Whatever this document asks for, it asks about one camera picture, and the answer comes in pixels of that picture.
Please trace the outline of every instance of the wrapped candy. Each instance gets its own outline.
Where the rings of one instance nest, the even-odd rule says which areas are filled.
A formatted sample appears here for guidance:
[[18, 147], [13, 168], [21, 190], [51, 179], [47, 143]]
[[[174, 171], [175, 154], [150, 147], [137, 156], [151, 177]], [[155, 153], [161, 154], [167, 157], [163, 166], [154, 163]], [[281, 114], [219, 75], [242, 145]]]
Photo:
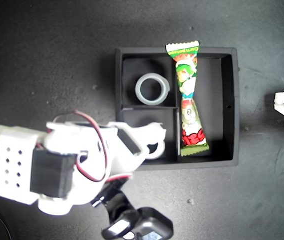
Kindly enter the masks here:
[[198, 49], [198, 41], [166, 45], [167, 53], [176, 61], [177, 83], [182, 94], [182, 156], [209, 149], [193, 100]]

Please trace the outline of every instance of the red wire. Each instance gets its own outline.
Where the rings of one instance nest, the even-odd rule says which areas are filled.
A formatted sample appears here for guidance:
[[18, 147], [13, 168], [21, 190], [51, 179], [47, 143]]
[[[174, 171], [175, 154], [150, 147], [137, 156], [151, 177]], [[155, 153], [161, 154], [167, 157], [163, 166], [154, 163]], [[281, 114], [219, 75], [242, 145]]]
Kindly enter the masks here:
[[117, 180], [117, 179], [126, 179], [126, 178], [129, 178], [130, 176], [132, 176], [131, 174], [127, 174], [127, 175], [115, 175], [115, 176], [111, 176], [109, 177], [106, 182], [109, 183], [109, 182], [112, 182], [114, 180]]
[[65, 113], [61, 113], [59, 115], [57, 115], [56, 117], [54, 117], [53, 119], [53, 122], [55, 122], [60, 116], [62, 115], [68, 115], [68, 114], [76, 114], [76, 115], [79, 115], [83, 118], [85, 118], [91, 125], [92, 127], [95, 129], [100, 141], [101, 141], [101, 144], [102, 144], [102, 147], [103, 147], [103, 152], [104, 152], [104, 157], [105, 157], [105, 171], [104, 171], [104, 174], [103, 174], [103, 177], [101, 179], [96, 179], [95, 177], [92, 177], [91, 175], [89, 175], [84, 169], [82, 169], [79, 161], [76, 161], [76, 167], [78, 169], [78, 171], [83, 175], [85, 176], [87, 179], [95, 182], [95, 183], [99, 183], [101, 181], [103, 181], [106, 177], [106, 171], [107, 171], [107, 166], [108, 166], [108, 161], [107, 161], [107, 153], [106, 153], [106, 147], [105, 147], [105, 144], [104, 144], [104, 141], [103, 141], [103, 137], [102, 137], [102, 134], [100, 132], [100, 127], [98, 126], [98, 124], [94, 121], [94, 119], [92, 119], [90, 116], [88, 116], [87, 114], [81, 112], [81, 111], [70, 111], [70, 112], [65, 112]]

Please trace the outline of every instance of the small hole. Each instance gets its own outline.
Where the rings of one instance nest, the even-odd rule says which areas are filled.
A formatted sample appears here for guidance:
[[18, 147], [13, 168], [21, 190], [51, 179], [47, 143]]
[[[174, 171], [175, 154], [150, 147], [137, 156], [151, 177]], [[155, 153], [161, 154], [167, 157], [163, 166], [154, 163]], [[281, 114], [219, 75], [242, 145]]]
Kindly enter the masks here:
[[83, 152], [85, 153], [85, 155], [81, 155], [80, 163], [86, 161], [88, 157], [88, 151], [83, 151]]
[[101, 149], [101, 146], [100, 146], [100, 143], [99, 142], [97, 142], [97, 147], [98, 147], [98, 151], [102, 151], [102, 149]]

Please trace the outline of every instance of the white robotic arm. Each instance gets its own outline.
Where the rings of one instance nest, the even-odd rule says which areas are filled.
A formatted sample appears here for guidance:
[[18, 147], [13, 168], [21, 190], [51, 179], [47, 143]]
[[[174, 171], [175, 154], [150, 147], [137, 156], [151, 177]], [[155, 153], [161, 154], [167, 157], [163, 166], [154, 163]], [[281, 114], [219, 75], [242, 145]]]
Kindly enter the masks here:
[[149, 157], [148, 144], [160, 146], [151, 159], [165, 148], [166, 130], [159, 123], [132, 128], [110, 122], [101, 127], [107, 161], [90, 125], [48, 122], [47, 128], [52, 131], [0, 125], [0, 196], [29, 205], [38, 200], [39, 209], [51, 215], [65, 215], [73, 205], [92, 201], [105, 182], [132, 175]]

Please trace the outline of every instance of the plastic ring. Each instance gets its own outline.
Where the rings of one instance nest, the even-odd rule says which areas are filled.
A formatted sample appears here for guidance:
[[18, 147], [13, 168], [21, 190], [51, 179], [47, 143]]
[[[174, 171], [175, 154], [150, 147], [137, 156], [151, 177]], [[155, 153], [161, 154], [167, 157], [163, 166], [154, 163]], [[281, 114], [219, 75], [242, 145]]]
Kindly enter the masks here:
[[[155, 100], [147, 100], [145, 97], [143, 97], [141, 93], [141, 86], [143, 82], [148, 79], [156, 80], [161, 85], [161, 94]], [[168, 84], [167, 79], [157, 73], [147, 73], [141, 76], [135, 85], [135, 93], [136, 93], [138, 100], [150, 106], [161, 104], [166, 99], [169, 91], [170, 91], [170, 85]]]

